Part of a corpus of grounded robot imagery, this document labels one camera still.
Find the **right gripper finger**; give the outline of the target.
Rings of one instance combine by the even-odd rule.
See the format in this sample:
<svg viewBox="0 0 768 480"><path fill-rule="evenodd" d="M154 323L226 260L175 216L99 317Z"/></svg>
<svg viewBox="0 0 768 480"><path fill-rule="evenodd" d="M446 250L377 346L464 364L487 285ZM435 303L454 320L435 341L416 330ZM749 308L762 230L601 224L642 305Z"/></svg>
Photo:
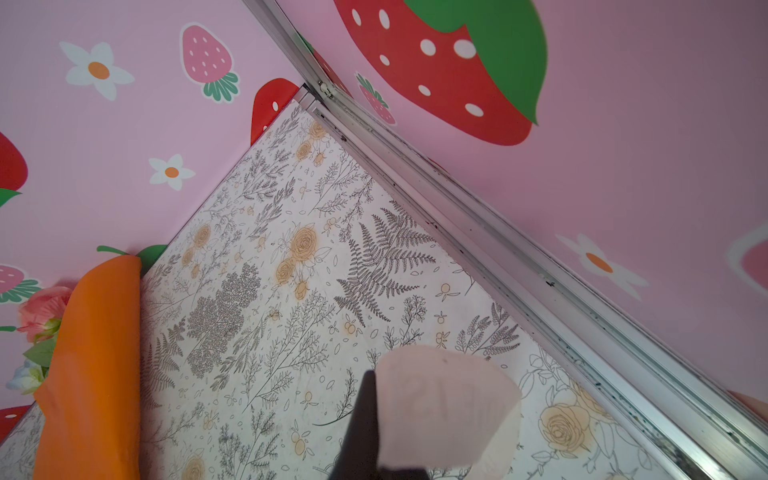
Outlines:
<svg viewBox="0 0 768 480"><path fill-rule="evenodd" d="M378 466L379 425L376 375L367 371L351 414L331 480L429 480L424 469L389 470Z"/></svg>

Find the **cream ribbon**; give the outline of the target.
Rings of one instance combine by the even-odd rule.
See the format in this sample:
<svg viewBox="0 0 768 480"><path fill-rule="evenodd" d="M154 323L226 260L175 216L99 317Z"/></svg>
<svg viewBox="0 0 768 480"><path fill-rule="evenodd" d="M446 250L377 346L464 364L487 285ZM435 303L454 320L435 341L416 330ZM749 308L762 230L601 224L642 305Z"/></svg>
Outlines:
<svg viewBox="0 0 768 480"><path fill-rule="evenodd" d="M425 345L384 355L375 369L379 453L387 470L465 467L501 479L515 456L522 393L497 365Z"/></svg>

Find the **orange wrapping paper sheet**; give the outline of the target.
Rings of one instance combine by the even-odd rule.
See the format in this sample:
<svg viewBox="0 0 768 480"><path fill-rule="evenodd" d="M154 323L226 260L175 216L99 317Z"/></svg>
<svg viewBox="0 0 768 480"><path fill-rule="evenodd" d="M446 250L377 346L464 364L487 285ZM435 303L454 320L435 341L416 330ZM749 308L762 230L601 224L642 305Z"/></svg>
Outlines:
<svg viewBox="0 0 768 480"><path fill-rule="evenodd" d="M116 257L74 289L34 394L45 417L34 478L139 478L140 271Z"/></svg>

